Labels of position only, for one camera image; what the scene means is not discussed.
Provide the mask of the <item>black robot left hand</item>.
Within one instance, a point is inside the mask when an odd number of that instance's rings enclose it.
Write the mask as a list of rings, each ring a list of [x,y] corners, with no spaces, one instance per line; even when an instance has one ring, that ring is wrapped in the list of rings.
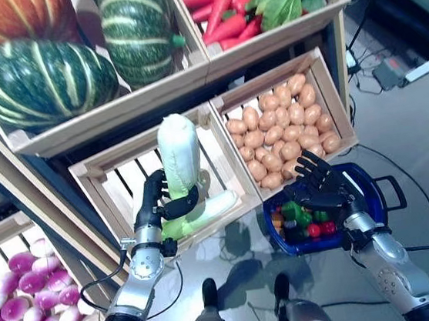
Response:
[[[157,169],[149,175],[143,185],[142,204],[133,225],[134,232],[138,232],[143,226],[154,226],[161,229],[163,219],[170,221],[189,214],[198,203],[199,190],[197,186],[193,186],[183,197],[159,206],[158,201],[163,196],[169,196],[169,192],[163,190],[168,183],[165,171],[162,169]]]

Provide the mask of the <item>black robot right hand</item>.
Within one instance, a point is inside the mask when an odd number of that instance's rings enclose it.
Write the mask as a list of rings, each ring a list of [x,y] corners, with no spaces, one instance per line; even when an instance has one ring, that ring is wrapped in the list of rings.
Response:
[[[332,215],[359,206],[358,193],[350,191],[347,178],[311,151],[303,150],[294,169],[296,180],[285,185],[283,193],[298,205]]]

